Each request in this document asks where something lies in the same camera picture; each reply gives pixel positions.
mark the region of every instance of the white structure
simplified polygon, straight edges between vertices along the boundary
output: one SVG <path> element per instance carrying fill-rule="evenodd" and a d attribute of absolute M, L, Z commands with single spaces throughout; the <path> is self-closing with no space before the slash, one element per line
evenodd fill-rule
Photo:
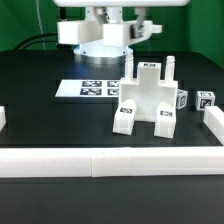
<path fill-rule="evenodd" d="M 214 106 L 215 94 L 208 91 L 197 91 L 196 108 L 197 110 L 205 110 L 206 106 Z"/>
<path fill-rule="evenodd" d="M 127 57 L 126 63 L 130 63 L 129 58 L 130 56 Z M 132 78 L 133 71 L 131 69 L 125 72 L 125 78 L 120 81 L 119 107 L 114 119 L 113 132 L 131 134 L 130 129 L 132 129 L 134 121 L 146 121 L 156 122 L 154 135 L 173 137 L 176 124 L 178 84 L 177 81 L 171 80 L 173 74 L 169 72 L 169 69 L 166 71 L 165 80 L 160 80 L 160 63 L 140 62 L 136 79 Z M 137 105 L 136 111 L 133 110 L 134 103 Z M 123 107 L 133 111 L 132 116 L 129 116 L 129 122 L 124 122 L 124 119 L 127 119 L 124 118 L 127 113 L 121 110 Z"/>
<path fill-rule="evenodd" d="M 6 119 L 5 119 L 5 108 L 4 107 L 0 107 L 0 131 L 2 130 L 2 128 L 5 126 L 6 124 Z"/>
<path fill-rule="evenodd" d="M 224 113 L 217 106 L 205 107 L 204 123 L 224 145 Z"/>

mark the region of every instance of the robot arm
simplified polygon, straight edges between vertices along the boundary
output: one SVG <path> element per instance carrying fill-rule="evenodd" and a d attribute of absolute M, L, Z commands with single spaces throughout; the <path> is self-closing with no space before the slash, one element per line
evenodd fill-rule
<path fill-rule="evenodd" d="M 151 21 L 144 21 L 146 7 L 150 6 L 182 6 L 189 0 L 54 0 L 60 7 L 87 7 L 92 13 L 91 19 L 76 22 L 59 22 L 58 33 L 61 44 L 82 44 L 103 39 L 105 46 L 124 47 L 148 39 L 152 33 L 162 32 L 161 26 Z M 122 21 L 121 7 L 136 7 L 136 21 Z"/>

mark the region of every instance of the black and white pattern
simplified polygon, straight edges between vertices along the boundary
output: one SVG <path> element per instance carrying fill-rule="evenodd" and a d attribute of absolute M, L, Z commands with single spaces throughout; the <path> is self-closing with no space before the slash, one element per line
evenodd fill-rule
<path fill-rule="evenodd" d="M 210 92 L 201 92 L 201 96 L 212 96 Z"/>
<path fill-rule="evenodd" d="M 125 114 L 131 114 L 132 113 L 132 109 L 122 107 L 120 109 L 120 112 L 121 113 L 125 113 Z"/>
<path fill-rule="evenodd" d="M 111 80 L 107 81 L 107 87 L 119 87 L 119 81 Z"/>
<path fill-rule="evenodd" d="M 102 94 L 102 89 L 99 88 L 82 88 L 80 95 L 82 96 L 99 96 Z"/>
<path fill-rule="evenodd" d="M 166 117 L 172 117 L 173 116 L 173 113 L 172 112 L 169 112 L 169 111 L 163 111 L 163 110 L 161 110 L 160 111 L 160 115 L 166 116 Z"/>
<path fill-rule="evenodd" d="M 183 107 L 186 104 L 187 96 L 180 97 L 180 107 Z"/>
<path fill-rule="evenodd" d="M 102 86 L 102 81 L 83 81 L 82 82 L 83 87 L 101 87 Z"/>
<path fill-rule="evenodd" d="M 119 89 L 107 89 L 108 96 L 119 96 Z"/>
<path fill-rule="evenodd" d="M 212 100 L 211 99 L 201 99 L 200 108 L 204 109 L 205 106 L 211 106 Z"/>

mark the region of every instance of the white cube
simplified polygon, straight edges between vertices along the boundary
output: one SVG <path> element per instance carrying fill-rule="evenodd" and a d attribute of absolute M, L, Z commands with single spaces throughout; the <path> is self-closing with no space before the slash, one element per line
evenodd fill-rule
<path fill-rule="evenodd" d="M 209 91 L 197 91 L 196 107 L 197 110 L 204 111 L 206 106 L 214 106 L 215 94 Z"/>
<path fill-rule="evenodd" d="M 177 109 L 181 109 L 187 106 L 188 91 L 178 89 L 177 90 Z"/>
<path fill-rule="evenodd" d="M 0 107 L 0 131 L 5 126 L 5 123 L 6 123 L 6 119 L 5 119 L 5 108 L 1 106 Z"/>

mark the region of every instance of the black cable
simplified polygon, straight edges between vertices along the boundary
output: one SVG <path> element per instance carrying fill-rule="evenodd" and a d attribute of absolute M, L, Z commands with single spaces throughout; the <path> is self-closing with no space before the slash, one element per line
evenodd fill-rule
<path fill-rule="evenodd" d="M 60 7 L 60 18 L 62 21 L 67 20 L 66 8 Z"/>
<path fill-rule="evenodd" d="M 39 43 L 56 43 L 56 41 L 54 40 L 40 40 L 40 41 L 33 41 L 33 42 L 30 42 L 30 43 L 27 43 L 24 47 L 22 47 L 22 50 L 25 50 L 27 47 L 29 47 L 30 45 L 33 45 L 33 44 L 39 44 Z"/>
<path fill-rule="evenodd" d="M 36 36 L 29 37 L 26 40 L 22 41 L 17 46 L 15 46 L 13 50 L 19 50 L 20 47 L 22 47 L 24 44 L 29 43 L 32 40 L 43 38 L 43 37 L 51 37 L 51 36 L 57 36 L 57 33 L 44 33 L 44 34 L 39 34 Z"/>

